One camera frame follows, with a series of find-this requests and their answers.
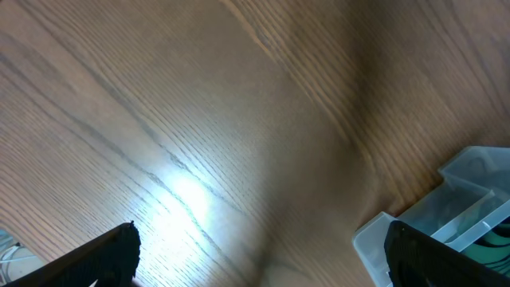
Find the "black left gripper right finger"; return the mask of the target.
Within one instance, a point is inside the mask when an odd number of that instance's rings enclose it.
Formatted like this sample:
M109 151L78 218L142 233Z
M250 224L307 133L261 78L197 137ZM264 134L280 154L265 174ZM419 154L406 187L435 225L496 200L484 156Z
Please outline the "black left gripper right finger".
M509 277L401 221L389 225L384 250L394 287L509 287Z

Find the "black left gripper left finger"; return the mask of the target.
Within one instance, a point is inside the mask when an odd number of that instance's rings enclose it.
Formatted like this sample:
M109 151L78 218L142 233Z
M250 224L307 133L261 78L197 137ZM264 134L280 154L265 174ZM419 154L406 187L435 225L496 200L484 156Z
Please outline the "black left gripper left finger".
M6 287L130 287L140 245L134 222L125 222Z

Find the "dark green garment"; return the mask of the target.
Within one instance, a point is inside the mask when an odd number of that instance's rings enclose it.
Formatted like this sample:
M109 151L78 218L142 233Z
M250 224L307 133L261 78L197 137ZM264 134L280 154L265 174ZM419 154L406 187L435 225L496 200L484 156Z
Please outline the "dark green garment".
M478 263L504 273L509 270L509 218L462 251Z

